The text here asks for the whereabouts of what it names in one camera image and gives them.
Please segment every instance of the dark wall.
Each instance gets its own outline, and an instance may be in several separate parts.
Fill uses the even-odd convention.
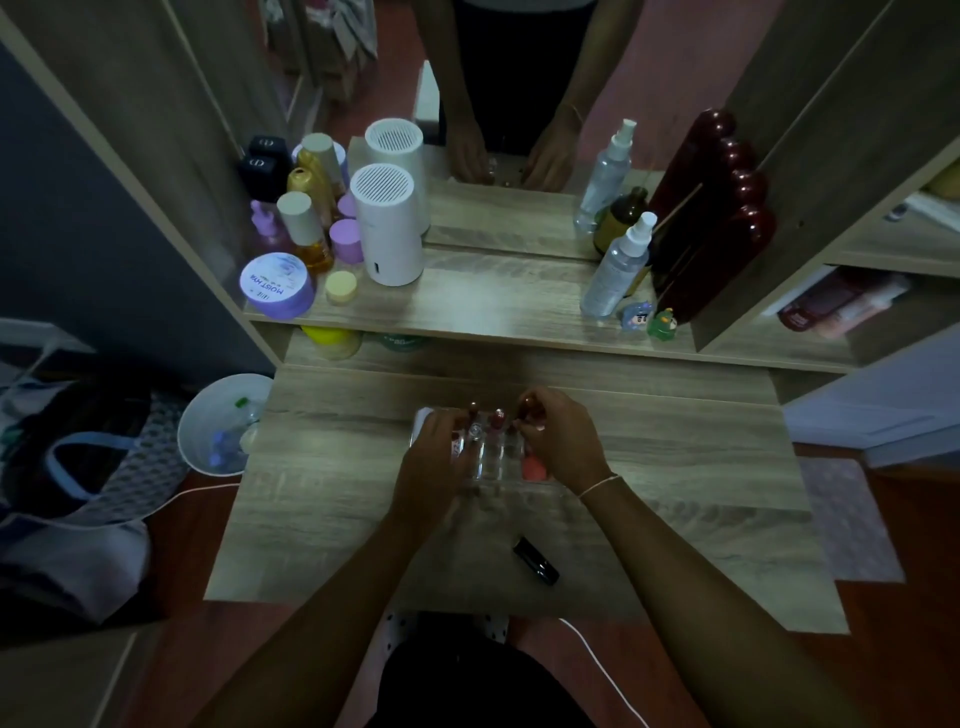
[[[0,316],[203,383],[273,373],[134,199],[0,46]]]

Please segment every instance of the reflected hand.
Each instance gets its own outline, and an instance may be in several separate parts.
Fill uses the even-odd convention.
[[[473,444],[450,459],[450,435],[465,416],[456,410],[431,412],[400,463],[387,518],[409,528],[420,542],[443,520],[476,458]]]
[[[577,496],[610,477],[613,473],[587,408],[563,392],[546,387],[524,392],[520,401],[531,395],[546,412],[544,429],[520,420],[514,424],[547,470]]]
[[[493,183],[483,132],[472,116],[469,119],[447,119],[446,155],[450,171],[460,182]]]
[[[560,192],[577,159],[580,121],[573,109],[561,106],[527,158],[523,169],[523,188]]]

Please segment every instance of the red floor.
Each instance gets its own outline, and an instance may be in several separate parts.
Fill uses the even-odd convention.
[[[662,167],[702,108],[721,104],[779,0],[647,0],[623,63],[586,124],[581,155],[594,155],[622,116],[638,121],[636,166]],[[423,50],[405,3],[378,0],[375,76],[327,130],[347,142],[374,119],[409,116]],[[202,478],[196,478],[200,484]],[[878,725],[955,724],[960,694],[960,490],[955,480],[871,477],[907,575],[906,585],[838,585],[852,634],[798,635]],[[289,616],[289,607],[205,602],[204,588],[234,493],[181,498],[151,523],[153,584],[170,620],[127,724],[179,728]],[[577,622],[652,726],[705,726],[649,625]],[[536,657],[599,726],[635,719],[580,641],[556,620],[515,619],[510,640]],[[339,725],[363,725],[375,706],[383,655],[373,648]]]

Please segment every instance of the floor mat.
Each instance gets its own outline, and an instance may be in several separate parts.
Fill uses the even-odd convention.
[[[860,464],[834,458],[797,459],[833,578],[902,582],[900,560]]]

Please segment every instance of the white humidifier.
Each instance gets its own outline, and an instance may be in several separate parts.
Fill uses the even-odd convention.
[[[423,235],[430,227],[430,204],[427,200],[427,178],[423,168],[423,132],[406,119],[380,119],[367,127],[364,134],[370,149],[370,161],[395,164],[414,178],[417,204],[417,225]]]
[[[368,164],[350,180],[364,264],[377,283],[406,285],[423,272],[415,188],[410,173],[395,164]]]

